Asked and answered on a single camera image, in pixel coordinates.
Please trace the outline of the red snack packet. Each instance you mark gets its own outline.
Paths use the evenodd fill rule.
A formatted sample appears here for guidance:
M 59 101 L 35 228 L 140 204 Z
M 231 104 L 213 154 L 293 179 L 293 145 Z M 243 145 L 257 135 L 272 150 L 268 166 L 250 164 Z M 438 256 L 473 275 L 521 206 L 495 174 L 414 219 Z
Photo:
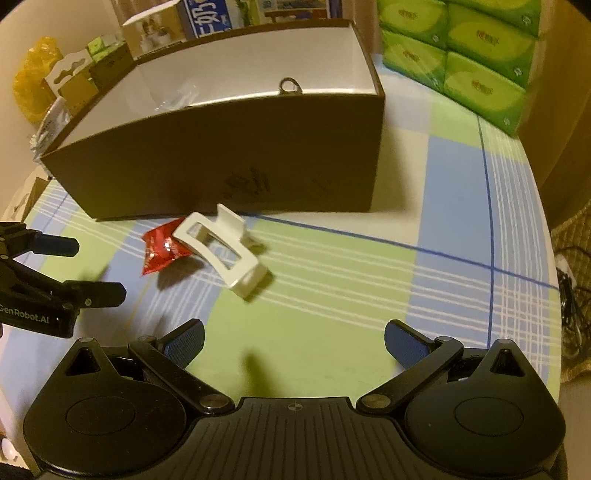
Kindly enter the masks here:
M 178 218 L 145 232 L 141 239 L 145 244 L 142 274 L 159 272 L 174 261 L 192 254 L 190 249 L 173 237 L 174 231 L 182 224 Z

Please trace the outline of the white hair claw clip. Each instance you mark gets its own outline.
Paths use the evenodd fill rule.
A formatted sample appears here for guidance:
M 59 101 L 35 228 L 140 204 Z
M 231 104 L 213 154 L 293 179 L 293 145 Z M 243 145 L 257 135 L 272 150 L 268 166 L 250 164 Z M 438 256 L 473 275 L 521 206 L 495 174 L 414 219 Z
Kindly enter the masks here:
M 269 272 L 252 252 L 259 242 L 249 234 L 245 219 L 224 204 L 216 205 L 215 217 L 191 213 L 172 237 L 211 266 L 224 285 L 242 299 L 249 299 Z

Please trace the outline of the leopard print hair clip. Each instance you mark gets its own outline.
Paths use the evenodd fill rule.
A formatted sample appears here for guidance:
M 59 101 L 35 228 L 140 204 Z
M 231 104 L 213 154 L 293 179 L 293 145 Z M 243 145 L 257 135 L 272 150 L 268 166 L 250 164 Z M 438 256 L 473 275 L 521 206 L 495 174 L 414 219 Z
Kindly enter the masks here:
M 298 83 L 294 78 L 284 77 L 280 80 L 279 94 L 290 96 L 301 95 L 303 94 L 303 89 L 301 89 L 300 83 Z

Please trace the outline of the blue floss pick box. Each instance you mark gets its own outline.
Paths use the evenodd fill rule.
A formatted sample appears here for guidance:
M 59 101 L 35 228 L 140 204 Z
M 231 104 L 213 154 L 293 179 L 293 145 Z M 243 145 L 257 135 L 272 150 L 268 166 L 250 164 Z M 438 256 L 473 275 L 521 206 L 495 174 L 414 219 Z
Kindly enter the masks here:
M 197 84 L 185 82 L 176 90 L 163 94 L 161 99 L 156 102 L 154 112 L 160 114 L 182 110 L 194 106 L 198 100 Z

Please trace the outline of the open small cardboard box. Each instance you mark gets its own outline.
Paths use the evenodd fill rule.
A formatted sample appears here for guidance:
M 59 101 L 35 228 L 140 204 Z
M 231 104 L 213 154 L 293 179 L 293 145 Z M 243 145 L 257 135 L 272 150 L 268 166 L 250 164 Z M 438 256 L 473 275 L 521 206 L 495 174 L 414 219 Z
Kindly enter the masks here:
M 33 206 L 47 188 L 49 180 L 32 174 L 13 195 L 1 216 L 2 222 L 24 222 Z

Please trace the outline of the checkered tablecloth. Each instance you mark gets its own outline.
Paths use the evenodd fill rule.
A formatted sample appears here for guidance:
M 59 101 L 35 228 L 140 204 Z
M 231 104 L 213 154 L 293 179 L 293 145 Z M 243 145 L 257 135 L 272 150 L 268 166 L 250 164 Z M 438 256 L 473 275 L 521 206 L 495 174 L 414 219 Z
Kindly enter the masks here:
M 121 306 L 85 310 L 76 325 L 107 346 L 204 321 L 190 371 L 233 398 L 358 398 L 399 371 L 384 346 L 392 319 L 468 347 L 512 339 L 557 393 L 555 264 L 521 143 L 413 80 L 379 75 L 386 117 L 372 209 L 247 219 L 269 270 L 249 300 L 194 257 L 143 275 L 153 222 L 96 222 L 57 183 L 28 221 L 77 239 L 79 253 L 27 254 L 23 264 L 59 280 L 123 284 Z

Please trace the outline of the white crumpled plastic bag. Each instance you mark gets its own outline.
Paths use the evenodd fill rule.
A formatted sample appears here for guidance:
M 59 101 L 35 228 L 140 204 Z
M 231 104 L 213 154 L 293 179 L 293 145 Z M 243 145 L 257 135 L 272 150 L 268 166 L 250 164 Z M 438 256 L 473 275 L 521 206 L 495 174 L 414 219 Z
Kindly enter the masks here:
M 65 99 L 58 97 L 45 114 L 36 133 L 29 140 L 29 148 L 35 163 L 41 163 L 41 156 L 71 121 L 71 118 Z

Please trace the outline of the yellow plastic bag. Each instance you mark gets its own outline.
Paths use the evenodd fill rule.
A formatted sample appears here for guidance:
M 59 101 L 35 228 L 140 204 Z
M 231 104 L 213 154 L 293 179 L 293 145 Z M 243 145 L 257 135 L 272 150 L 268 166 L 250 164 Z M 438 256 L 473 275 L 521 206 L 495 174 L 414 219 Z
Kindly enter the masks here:
M 39 125 L 54 103 L 56 95 L 45 78 L 63 55 L 54 37 L 41 37 L 26 53 L 14 76 L 12 92 L 25 119 Z

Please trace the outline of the brown cardboard boxes stack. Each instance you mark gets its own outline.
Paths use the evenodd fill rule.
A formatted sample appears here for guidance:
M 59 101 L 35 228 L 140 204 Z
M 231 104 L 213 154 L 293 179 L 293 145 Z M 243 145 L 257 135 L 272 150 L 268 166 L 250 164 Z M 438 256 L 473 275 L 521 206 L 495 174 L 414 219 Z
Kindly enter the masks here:
M 101 35 L 87 46 L 58 60 L 45 77 L 57 99 L 77 115 L 99 92 L 133 64 L 127 43 L 114 34 Z

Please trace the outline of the white product box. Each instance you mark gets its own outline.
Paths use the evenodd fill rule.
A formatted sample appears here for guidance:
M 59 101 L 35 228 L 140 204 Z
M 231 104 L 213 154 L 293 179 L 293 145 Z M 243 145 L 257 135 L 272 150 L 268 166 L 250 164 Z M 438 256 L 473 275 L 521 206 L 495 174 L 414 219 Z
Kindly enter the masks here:
M 131 56 L 138 58 L 187 40 L 181 1 L 167 1 L 127 19 L 121 25 Z

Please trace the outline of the brown cardboard storage box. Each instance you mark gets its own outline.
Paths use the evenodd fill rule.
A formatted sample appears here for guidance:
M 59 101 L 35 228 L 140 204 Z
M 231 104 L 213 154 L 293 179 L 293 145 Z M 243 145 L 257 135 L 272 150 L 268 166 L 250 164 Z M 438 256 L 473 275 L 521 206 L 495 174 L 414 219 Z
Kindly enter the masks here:
M 301 95 L 280 95 L 292 77 Z M 189 108 L 156 102 L 197 84 Z M 232 30 L 139 59 L 58 135 L 43 164 L 100 220 L 211 213 L 363 212 L 385 92 L 355 24 Z

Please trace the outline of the blue milk carton box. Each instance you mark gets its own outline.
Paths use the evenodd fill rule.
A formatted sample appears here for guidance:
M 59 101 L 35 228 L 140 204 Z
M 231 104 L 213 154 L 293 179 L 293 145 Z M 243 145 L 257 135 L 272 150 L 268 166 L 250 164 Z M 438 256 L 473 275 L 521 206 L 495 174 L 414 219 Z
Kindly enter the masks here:
M 264 24 L 342 18 L 341 0 L 188 0 L 183 6 L 194 38 Z

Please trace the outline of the green tissue pack stack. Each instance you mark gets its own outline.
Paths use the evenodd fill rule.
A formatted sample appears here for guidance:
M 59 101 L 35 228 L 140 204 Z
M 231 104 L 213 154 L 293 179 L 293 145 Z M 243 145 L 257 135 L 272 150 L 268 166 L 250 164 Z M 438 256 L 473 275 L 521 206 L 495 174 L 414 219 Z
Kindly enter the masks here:
M 515 135 L 547 14 L 544 1 L 381 1 L 383 63 Z

